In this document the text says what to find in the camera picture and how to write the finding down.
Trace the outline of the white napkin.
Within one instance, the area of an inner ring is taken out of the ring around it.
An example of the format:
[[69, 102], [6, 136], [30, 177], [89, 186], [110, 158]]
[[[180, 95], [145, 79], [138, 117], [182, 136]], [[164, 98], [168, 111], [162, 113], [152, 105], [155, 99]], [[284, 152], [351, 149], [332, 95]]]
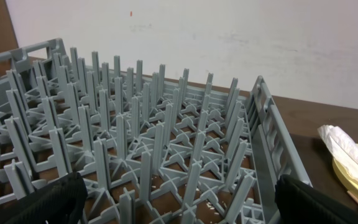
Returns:
[[339, 126], [322, 125], [318, 128], [320, 138], [329, 152], [358, 181], [358, 146]]

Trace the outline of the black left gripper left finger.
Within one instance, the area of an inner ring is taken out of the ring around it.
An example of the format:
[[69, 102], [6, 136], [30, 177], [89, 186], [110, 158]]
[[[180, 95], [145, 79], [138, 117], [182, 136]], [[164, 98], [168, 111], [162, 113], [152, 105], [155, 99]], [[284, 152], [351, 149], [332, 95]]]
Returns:
[[0, 210], [0, 224], [78, 223], [87, 196], [82, 176], [72, 172]]

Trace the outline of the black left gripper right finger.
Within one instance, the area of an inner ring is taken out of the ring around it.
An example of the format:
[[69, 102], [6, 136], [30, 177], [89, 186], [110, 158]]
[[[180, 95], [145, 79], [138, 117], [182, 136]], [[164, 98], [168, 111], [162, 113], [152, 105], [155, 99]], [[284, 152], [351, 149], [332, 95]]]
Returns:
[[282, 175], [275, 203], [284, 223], [358, 224], [358, 213], [302, 181]]

